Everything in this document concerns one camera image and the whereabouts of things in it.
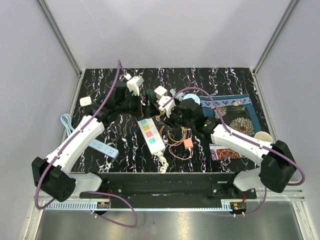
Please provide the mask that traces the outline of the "white multicolour power strip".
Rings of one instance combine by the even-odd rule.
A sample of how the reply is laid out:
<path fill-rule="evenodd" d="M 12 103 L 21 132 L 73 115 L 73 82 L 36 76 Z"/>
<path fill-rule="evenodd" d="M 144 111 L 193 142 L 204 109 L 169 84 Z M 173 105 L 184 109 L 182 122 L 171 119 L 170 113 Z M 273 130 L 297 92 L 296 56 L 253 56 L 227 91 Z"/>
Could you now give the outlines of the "white multicolour power strip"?
<path fill-rule="evenodd" d="M 146 145 L 152 155 L 163 152 L 166 146 L 152 118 L 139 120 L 139 129 L 143 135 Z"/>

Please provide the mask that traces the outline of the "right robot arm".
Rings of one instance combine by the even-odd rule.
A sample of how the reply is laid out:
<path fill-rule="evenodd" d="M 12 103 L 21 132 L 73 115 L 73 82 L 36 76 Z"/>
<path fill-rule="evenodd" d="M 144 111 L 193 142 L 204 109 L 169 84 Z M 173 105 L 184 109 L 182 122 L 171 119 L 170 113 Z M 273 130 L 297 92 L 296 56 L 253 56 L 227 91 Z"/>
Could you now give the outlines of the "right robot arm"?
<path fill-rule="evenodd" d="M 270 143 L 250 137 L 226 125 L 221 115 L 218 119 L 205 117 L 202 107 L 191 98 L 179 105 L 170 99 L 161 107 L 173 126 L 191 128 L 199 138 L 232 149 L 257 165 L 255 169 L 240 171 L 227 185 L 232 198 L 239 198 L 249 189 L 263 187 L 282 193 L 298 169 L 284 142 Z"/>

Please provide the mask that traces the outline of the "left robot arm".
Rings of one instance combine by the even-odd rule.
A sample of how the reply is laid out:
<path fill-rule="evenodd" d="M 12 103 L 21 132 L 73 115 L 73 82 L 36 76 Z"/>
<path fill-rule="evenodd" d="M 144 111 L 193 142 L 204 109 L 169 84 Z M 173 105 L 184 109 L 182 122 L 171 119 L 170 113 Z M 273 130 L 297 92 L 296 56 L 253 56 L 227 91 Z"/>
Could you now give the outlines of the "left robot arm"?
<path fill-rule="evenodd" d="M 97 198 L 103 198 L 108 193 L 107 184 L 97 174 L 71 174 L 81 154 L 119 115 L 143 116 L 137 84 L 119 84 L 110 89 L 107 97 L 107 102 L 99 98 L 85 111 L 78 126 L 56 150 L 45 158 L 36 157 L 32 161 L 37 192 L 43 191 L 59 202 L 76 193 L 90 191 Z"/>

